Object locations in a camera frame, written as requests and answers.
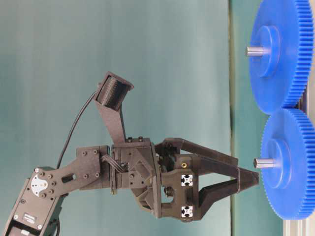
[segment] screw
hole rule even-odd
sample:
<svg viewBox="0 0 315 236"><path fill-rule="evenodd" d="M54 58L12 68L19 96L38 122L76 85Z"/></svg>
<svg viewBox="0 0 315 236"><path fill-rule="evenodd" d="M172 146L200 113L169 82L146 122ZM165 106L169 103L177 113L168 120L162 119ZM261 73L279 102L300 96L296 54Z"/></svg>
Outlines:
<svg viewBox="0 0 315 236"><path fill-rule="evenodd" d="M182 163L182 168L184 168L184 169L187 168L187 163L183 162Z"/></svg>

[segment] cable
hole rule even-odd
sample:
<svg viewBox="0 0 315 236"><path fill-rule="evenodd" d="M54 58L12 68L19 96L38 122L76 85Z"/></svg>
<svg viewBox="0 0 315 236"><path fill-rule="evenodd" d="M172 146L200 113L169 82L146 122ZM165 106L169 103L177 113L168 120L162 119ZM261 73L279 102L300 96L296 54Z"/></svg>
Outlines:
<svg viewBox="0 0 315 236"><path fill-rule="evenodd" d="M96 91L95 91L95 92L90 96L90 98L86 101L86 103L83 105L83 107L82 107L81 110L79 111L79 114L78 114L77 117L75 118L75 120L74 120L74 122L73 122L73 124L72 124L72 127L71 127L71 129L70 129L70 131L69 131L68 137L67 137L67 139L66 139L66 141L65 141L64 147L63 147L63 149L62 149L62 151L61 151L61 154L60 154L60 156L59 156L59 160L58 160L58 163L57 163L57 169L59 169L59 167L60 167L61 161L63 160L63 155L64 155L64 153L65 153L65 151L66 151L66 149L67 149L67 147L68 147L68 144L69 144L70 139L71 139L71 135L72 135L72 133L73 133L73 130L74 130L75 126L76 126L77 123L78 123L78 120L80 119L80 117L81 117L81 115L83 114L83 112L84 112L84 110L86 109L86 107L87 107L87 106L89 105L89 103L92 101L92 99L93 99L93 97L94 97L95 94L96 94Z"/></svg>
<svg viewBox="0 0 315 236"><path fill-rule="evenodd" d="M117 161L115 161L113 158L111 158L108 155L102 156L102 159L104 161L108 162L112 166L112 168L114 168L119 173L124 173L126 171L126 169L127 169L127 165L122 167L120 164L118 164Z"/></svg>
<svg viewBox="0 0 315 236"><path fill-rule="evenodd" d="M57 233L56 233L56 236L59 236L60 234L60 220L58 218L58 221L57 221Z"/></svg>

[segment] blue gear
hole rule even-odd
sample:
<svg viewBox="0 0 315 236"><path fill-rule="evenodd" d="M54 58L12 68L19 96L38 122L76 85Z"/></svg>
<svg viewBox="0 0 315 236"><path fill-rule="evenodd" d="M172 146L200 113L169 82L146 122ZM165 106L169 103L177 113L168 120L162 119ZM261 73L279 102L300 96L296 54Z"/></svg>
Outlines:
<svg viewBox="0 0 315 236"><path fill-rule="evenodd" d="M264 129L261 158L275 166L262 169L265 193L283 220L300 220L315 209L315 130L297 109L273 113Z"/></svg>
<svg viewBox="0 0 315 236"><path fill-rule="evenodd" d="M312 65L314 26L309 0L263 0L252 29L252 92L260 110L272 114L293 108L307 85Z"/></svg>

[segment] robotic arm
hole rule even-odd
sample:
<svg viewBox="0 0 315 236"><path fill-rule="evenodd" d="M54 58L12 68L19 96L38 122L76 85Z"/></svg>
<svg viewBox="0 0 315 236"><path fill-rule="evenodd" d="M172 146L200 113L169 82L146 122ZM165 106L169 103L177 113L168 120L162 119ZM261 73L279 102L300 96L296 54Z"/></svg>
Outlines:
<svg viewBox="0 0 315 236"><path fill-rule="evenodd" d="M122 102L131 89L128 81L106 74L91 100L113 139L111 151L109 146L79 147L76 159L63 168L59 169L63 153L57 169L35 168L3 236L52 236L56 230L58 235L62 202L76 189L110 188L116 194L117 189L129 188L140 208L156 218L190 222L201 220L214 202L258 184L258 173L239 168L236 158L184 139L168 138L157 145L149 138L126 139ZM233 180L199 191L199 176L210 173ZM173 197L172 202L161 202L161 186L167 197Z"/></svg>

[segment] metal shaft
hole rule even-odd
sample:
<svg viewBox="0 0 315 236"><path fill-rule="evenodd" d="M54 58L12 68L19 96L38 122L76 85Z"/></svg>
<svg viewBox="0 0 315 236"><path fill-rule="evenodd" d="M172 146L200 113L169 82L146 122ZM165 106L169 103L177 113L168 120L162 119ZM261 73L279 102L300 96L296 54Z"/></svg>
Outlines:
<svg viewBox="0 0 315 236"><path fill-rule="evenodd" d="M274 160L271 158L257 158L254 159L254 167L256 169L265 169L265 168L273 168Z"/></svg>
<svg viewBox="0 0 315 236"><path fill-rule="evenodd" d="M261 57L264 55L263 47L247 47L245 54L247 57Z"/></svg>

